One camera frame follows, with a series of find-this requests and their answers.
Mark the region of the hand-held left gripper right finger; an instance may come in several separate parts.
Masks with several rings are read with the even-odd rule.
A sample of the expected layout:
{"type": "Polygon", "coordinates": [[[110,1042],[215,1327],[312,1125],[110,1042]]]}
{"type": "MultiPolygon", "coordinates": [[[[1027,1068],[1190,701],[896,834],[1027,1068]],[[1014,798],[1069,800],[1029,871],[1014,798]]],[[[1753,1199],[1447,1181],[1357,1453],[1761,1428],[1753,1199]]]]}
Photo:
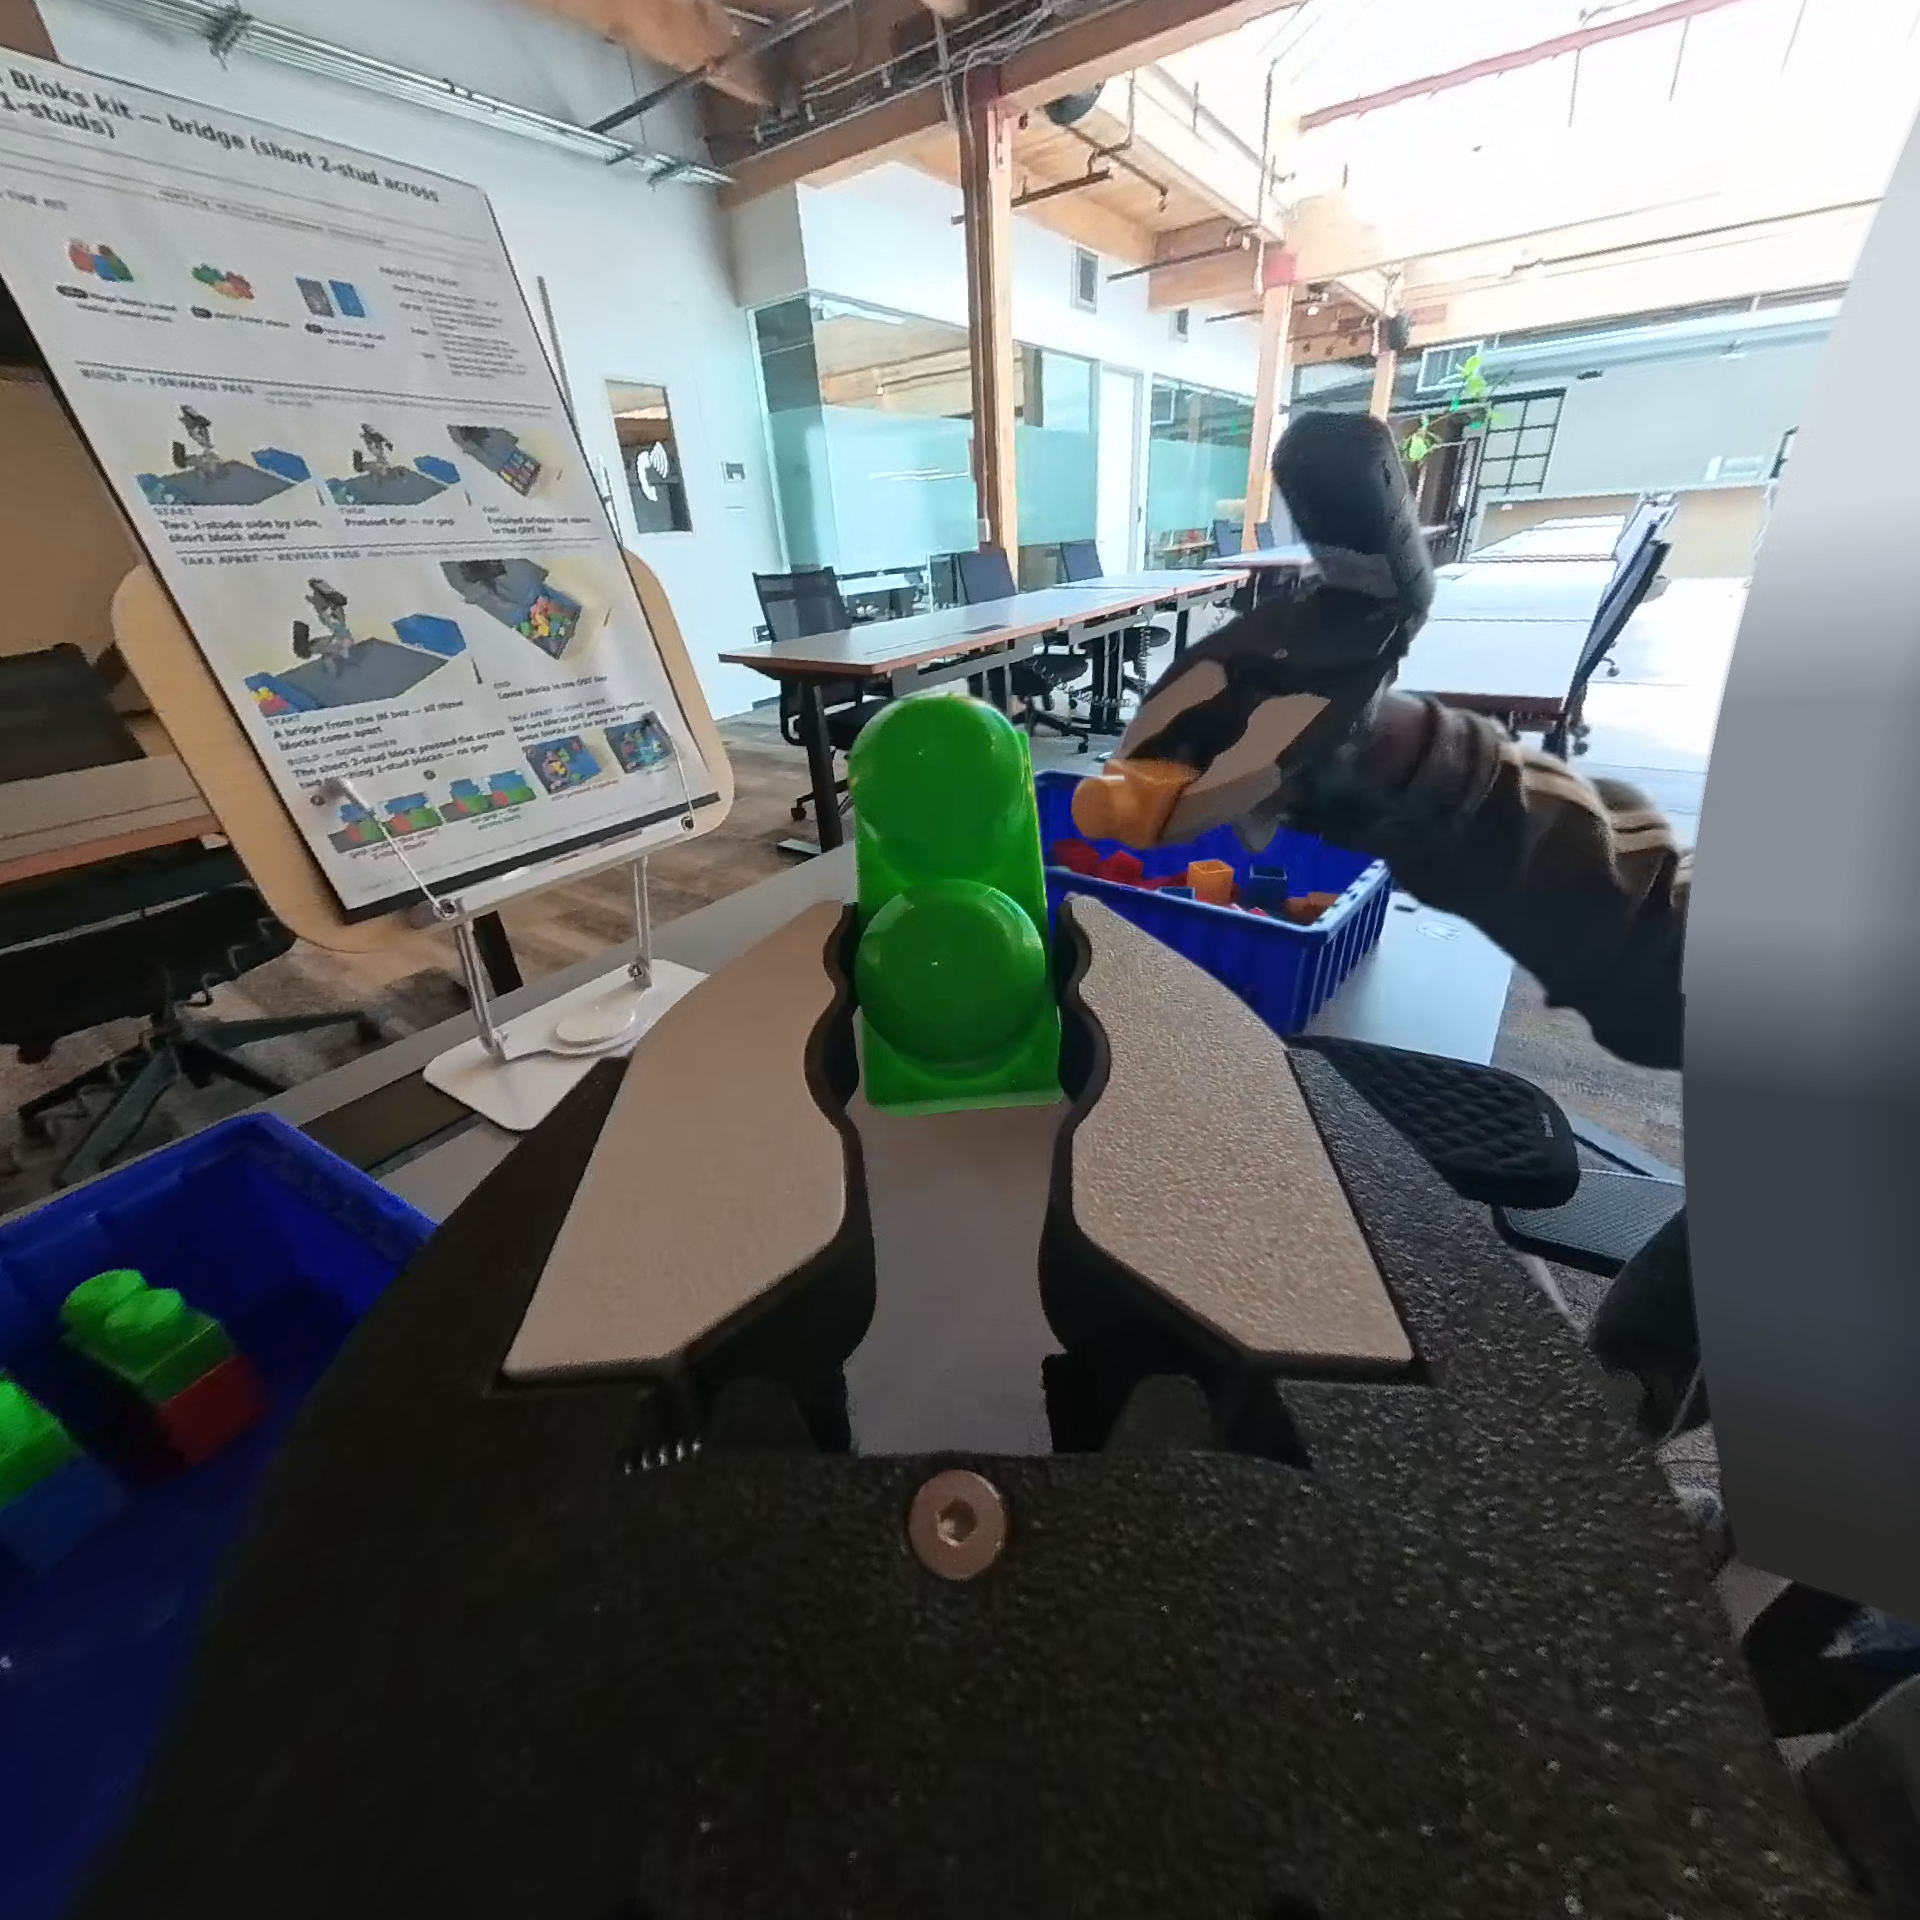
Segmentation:
{"type": "Polygon", "coordinates": [[[1043,1309],[1067,1353],[1207,1383],[1408,1375],[1416,1348],[1289,1049],[1089,895],[1057,912],[1043,1309]]]}

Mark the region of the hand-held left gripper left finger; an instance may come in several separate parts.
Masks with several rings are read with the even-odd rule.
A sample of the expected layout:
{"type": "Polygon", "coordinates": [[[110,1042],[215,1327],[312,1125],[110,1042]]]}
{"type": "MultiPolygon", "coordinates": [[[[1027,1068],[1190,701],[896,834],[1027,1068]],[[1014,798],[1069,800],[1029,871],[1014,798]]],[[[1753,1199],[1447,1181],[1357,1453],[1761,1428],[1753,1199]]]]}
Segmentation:
{"type": "Polygon", "coordinates": [[[857,1089],[857,912],[815,902],[680,993],[627,1060],[518,1329],[517,1385],[691,1378],[759,1325],[836,1367],[872,1317],[857,1089]]]}

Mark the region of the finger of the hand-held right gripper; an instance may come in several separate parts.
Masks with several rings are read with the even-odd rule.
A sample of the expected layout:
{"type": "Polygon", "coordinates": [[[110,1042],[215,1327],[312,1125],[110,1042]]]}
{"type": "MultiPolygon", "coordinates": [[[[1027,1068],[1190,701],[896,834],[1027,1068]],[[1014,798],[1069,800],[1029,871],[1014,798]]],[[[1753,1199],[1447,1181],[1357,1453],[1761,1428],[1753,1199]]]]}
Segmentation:
{"type": "Polygon", "coordinates": [[[1310,695],[1268,698],[1235,743],[1190,772],[1159,825],[1159,844],[1190,844],[1207,832],[1232,829],[1244,848],[1264,848],[1311,784],[1326,777],[1340,784],[1350,775],[1387,782],[1408,766],[1405,692],[1380,692],[1355,713],[1310,695]]]}
{"type": "Polygon", "coordinates": [[[1401,638],[1371,610],[1252,610],[1192,644],[1147,689],[1113,758],[1199,768],[1252,711],[1289,695],[1361,711],[1393,678],[1401,638]]]}

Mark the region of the orange building block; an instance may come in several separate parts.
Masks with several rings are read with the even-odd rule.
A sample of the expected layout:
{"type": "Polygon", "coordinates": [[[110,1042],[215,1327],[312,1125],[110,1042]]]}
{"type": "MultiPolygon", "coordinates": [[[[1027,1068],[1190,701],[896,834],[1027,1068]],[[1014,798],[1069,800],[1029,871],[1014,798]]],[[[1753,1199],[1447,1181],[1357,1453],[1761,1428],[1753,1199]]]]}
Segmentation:
{"type": "Polygon", "coordinates": [[[1198,772],[1167,758],[1108,758],[1071,791],[1071,825],[1088,841],[1157,848],[1198,772]]]}

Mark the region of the blue plastic bin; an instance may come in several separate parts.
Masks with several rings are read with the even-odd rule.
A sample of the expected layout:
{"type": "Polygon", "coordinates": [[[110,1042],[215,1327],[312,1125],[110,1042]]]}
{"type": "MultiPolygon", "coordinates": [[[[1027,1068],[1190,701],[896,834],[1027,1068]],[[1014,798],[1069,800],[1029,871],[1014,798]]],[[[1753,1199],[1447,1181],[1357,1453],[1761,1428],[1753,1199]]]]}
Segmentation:
{"type": "Polygon", "coordinates": [[[127,1510],[46,1574],[1,1561],[4,1914],[62,1914],[125,1821],[265,1465],[432,1231],[268,1113],[4,1220],[4,1375],[127,1490],[127,1510]],[[172,1460],[148,1404],[63,1343],[63,1295],[117,1265],[213,1314],[268,1388],[265,1418],[198,1466],[172,1460]]]}
{"type": "Polygon", "coordinates": [[[1035,775],[1039,841],[1045,854],[1046,912],[1057,914],[1069,895],[1094,898],[1173,949],[1256,1012],[1275,1032],[1293,1036],[1341,989],[1357,964],[1379,945],[1391,895],[1387,865],[1315,837],[1279,826],[1264,848],[1244,848],[1232,829],[1207,832],[1190,844],[1136,849],[1113,841],[1088,841],[1071,825],[1071,791],[1078,775],[1035,775]],[[1236,879],[1252,871],[1281,871],[1291,893],[1337,892],[1341,901],[1316,924],[1261,919],[1238,910],[1164,898],[1103,879],[1078,879],[1049,865],[1053,841],[1078,838],[1107,854],[1127,848],[1147,876],[1160,877],[1203,856],[1223,858],[1236,879]]]}

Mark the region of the green building block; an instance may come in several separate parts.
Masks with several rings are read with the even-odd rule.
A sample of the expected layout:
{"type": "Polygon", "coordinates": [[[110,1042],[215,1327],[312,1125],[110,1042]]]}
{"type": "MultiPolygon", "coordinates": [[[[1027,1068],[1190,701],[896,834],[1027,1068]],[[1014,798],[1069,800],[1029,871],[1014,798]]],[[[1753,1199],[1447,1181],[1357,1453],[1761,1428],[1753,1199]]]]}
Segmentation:
{"type": "Polygon", "coordinates": [[[236,1358],[213,1314],[131,1265],[75,1284],[62,1301],[59,1325],[68,1348],[150,1405],[176,1399],[236,1358]]]}
{"type": "Polygon", "coordinates": [[[1,1375],[1,1508],[43,1486],[70,1466],[81,1449],[70,1431],[48,1405],[41,1405],[30,1388],[1,1375]]]}
{"type": "Polygon", "coordinates": [[[861,1085],[880,1113],[1060,1098],[1039,806],[1023,734],[940,689],[851,753],[861,1085]]]}

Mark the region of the red building block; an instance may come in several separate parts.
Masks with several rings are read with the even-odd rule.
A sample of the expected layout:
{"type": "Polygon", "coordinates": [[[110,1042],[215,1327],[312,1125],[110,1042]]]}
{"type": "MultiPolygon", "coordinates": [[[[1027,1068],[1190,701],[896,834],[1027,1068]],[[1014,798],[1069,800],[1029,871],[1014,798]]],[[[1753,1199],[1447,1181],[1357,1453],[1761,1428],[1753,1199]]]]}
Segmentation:
{"type": "Polygon", "coordinates": [[[233,1350],[148,1413],[166,1455],[183,1466],[198,1466],[252,1433],[268,1415],[270,1396],[252,1358],[233,1350]]]}

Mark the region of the blue building block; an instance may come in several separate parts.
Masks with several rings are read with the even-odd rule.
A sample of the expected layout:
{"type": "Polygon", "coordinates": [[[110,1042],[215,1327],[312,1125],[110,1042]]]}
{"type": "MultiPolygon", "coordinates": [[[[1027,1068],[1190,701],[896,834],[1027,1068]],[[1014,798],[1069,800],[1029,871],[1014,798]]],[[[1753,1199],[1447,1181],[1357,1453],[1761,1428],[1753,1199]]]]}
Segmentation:
{"type": "Polygon", "coordinates": [[[127,1490],[93,1455],[70,1455],[1,1502],[1,1556],[41,1576],[127,1510],[127,1490]]]}

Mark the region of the wooden office desk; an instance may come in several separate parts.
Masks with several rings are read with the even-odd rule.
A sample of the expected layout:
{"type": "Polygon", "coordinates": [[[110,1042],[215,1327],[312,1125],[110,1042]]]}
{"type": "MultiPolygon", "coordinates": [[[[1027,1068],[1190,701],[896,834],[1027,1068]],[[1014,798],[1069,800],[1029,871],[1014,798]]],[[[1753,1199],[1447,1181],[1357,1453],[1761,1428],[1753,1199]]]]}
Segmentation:
{"type": "Polygon", "coordinates": [[[1097,583],[1014,592],[989,602],[929,610],[847,630],[752,641],[719,653],[723,664],[748,668],[768,681],[798,688],[800,743],[807,753],[819,838],[815,844],[790,838],[781,844],[781,849],[815,856],[845,841],[823,682],[878,685],[900,698],[916,689],[982,681],[989,696],[1005,703],[1013,668],[1030,658],[1046,638],[1057,638],[1089,653],[1089,718],[1094,736],[1110,736],[1119,722],[1123,634],[1157,617],[1173,617],[1176,640],[1187,640],[1195,607],[1232,601],[1249,578],[1252,568],[1240,561],[1155,568],[1097,583]]]}
{"type": "Polygon", "coordinates": [[[4,887],[224,838],[224,826],[174,753],[1,784],[4,887]]]}
{"type": "Polygon", "coordinates": [[[1439,566],[1397,689],[1543,729],[1563,711],[1609,560],[1476,560],[1439,566]]]}

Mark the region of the black textured wrist rest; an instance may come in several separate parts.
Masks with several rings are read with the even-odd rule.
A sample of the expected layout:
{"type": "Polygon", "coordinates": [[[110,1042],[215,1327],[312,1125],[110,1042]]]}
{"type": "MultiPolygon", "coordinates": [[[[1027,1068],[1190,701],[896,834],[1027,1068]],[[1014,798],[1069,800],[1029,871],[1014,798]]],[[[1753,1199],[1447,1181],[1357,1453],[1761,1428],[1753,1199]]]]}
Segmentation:
{"type": "Polygon", "coordinates": [[[1462,1199],[1557,1208],[1580,1184],[1577,1141],[1559,1103],[1485,1062],[1341,1038],[1301,1038],[1462,1199]]]}

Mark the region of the black office chair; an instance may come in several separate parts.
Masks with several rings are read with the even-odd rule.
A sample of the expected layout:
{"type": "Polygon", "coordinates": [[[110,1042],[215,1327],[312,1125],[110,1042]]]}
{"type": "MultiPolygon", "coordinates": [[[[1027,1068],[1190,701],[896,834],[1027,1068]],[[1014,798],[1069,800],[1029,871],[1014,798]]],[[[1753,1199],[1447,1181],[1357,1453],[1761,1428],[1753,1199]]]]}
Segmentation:
{"type": "Polygon", "coordinates": [[[1683,1214],[1684,1202],[1687,1189],[1678,1181],[1583,1167],[1563,1205],[1492,1206],[1492,1220],[1503,1242],[1525,1256],[1611,1278],[1683,1214]]]}
{"type": "Polygon", "coordinates": [[[1600,592],[1588,634],[1574,658],[1567,695],[1543,734],[1543,750],[1550,756],[1566,760],[1583,751],[1588,729],[1581,705],[1588,685],[1662,572],[1671,551],[1669,530],[1676,506],[1676,494],[1645,496],[1622,522],[1614,549],[1614,572],[1600,592]]]}
{"type": "MultiPolygon", "coordinates": [[[[104,671],[62,641],[4,656],[1,780],[38,780],[153,751],[157,725],[121,711],[104,671]]],[[[48,879],[4,887],[1,1042],[43,1065],[59,1042],[134,1022],[134,1042],[78,1076],[27,1097],[15,1129],[51,1142],[59,1120],[80,1130],[55,1185],[81,1184],[134,1153],[161,1098],[215,1082],[277,1097],[287,1085],[252,1052],[280,1039],[351,1030],[382,1039],[368,1009],[238,1016],[209,1012],[213,993],[294,945],[229,841],[136,852],[48,879]]]]}
{"type": "MultiPolygon", "coordinates": [[[[851,615],[830,566],[753,573],[760,626],[768,640],[803,640],[844,633],[851,615]]],[[[777,695],[780,732],[788,744],[803,746],[800,681],[781,681],[777,695]]],[[[887,678],[815,678],[811,682],[823,703],[823,720],[832,751],[851,751],[857,734],[872,713],[888,701],[887,678]]]]}

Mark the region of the printed instruction sheet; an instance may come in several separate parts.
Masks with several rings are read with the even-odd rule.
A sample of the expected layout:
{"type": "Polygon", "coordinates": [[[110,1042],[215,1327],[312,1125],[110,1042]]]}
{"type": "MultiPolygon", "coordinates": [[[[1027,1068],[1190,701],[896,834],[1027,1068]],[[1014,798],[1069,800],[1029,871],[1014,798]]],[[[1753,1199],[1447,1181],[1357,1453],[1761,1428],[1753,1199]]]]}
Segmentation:
{"type": "Polygon", "coordinates": [[[488,198],[4,60],[4,285],[350,921],[723,798],[488,198]]]}

